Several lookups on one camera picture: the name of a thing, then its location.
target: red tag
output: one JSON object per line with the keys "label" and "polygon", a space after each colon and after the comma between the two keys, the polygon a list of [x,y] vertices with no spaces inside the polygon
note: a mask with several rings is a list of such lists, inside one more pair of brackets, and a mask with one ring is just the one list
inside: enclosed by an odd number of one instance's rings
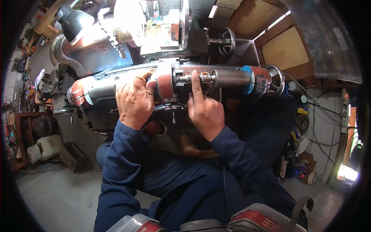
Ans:
{"label": "red tag", "polygon": [[166,231],[166,229],[153,221],[147,221],[142,225],[142,227],[139,228],[139,230],[137,230],[137,232],[159,232],[159,231]]}
{"label": "red tag", "polygon": [[231,222],[243,218],[251,220],[269,231],[274,232],[284,231],[283,227],[278,222],[254,210],[247,210],[242,213],[239,213],[238,215],[232,218]]}

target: navy blue sleeve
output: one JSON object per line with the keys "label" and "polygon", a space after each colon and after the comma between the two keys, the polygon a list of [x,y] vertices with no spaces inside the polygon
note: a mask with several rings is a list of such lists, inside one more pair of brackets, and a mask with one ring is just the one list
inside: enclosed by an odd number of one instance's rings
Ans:
{"label": "navy blue sleeve", "polygon": [[[293,197],[283,188],[271,167],[266,166],[246,143],[227,126],[211,141],[211,146],[219,154],[221,161],[236,177],[245,194],[258,193],[266,205],[291,218],[296,204]],[[299,224],[307,227],[305,212],[299,218]]]}
{"label": "navy blue sleeve", "polygon": [[147,147],[144,131],[117,122],[107,161],[103,167],[102,193],[98,199],[94,231],[106,231],[125,215],[141,209],[133,185],[141,168],[138,154]]}

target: workshop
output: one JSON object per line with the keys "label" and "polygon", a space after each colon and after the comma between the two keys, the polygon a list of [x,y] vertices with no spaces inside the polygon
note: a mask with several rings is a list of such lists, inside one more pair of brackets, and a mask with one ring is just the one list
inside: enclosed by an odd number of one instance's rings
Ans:
{"label": "workshop", "polygon": [[1,168],[37,230],[329,231],[364,180],[360,58],[326,0],[28,5]]}

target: lamp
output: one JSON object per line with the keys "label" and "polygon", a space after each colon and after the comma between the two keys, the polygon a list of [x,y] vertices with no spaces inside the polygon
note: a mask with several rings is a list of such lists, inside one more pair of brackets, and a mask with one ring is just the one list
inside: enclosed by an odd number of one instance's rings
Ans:
{"label": "lamp", "polygon": [[76,44],[95,21],[93,16],[69,5],[61,6],[54,18],[61,24],[62,32],[71,45]]}

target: man's left hand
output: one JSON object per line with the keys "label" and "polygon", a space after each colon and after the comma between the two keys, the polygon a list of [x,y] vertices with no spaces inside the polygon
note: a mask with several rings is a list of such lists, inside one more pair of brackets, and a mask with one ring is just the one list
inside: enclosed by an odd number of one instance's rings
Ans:
{"label": "man's left hand", "polygon": [[140,130],[154,109],[153,93],[157,81],[145,82],[152,74],[148,70],[136,71],[117,80],[116,102],[120,121],[135,130]]}

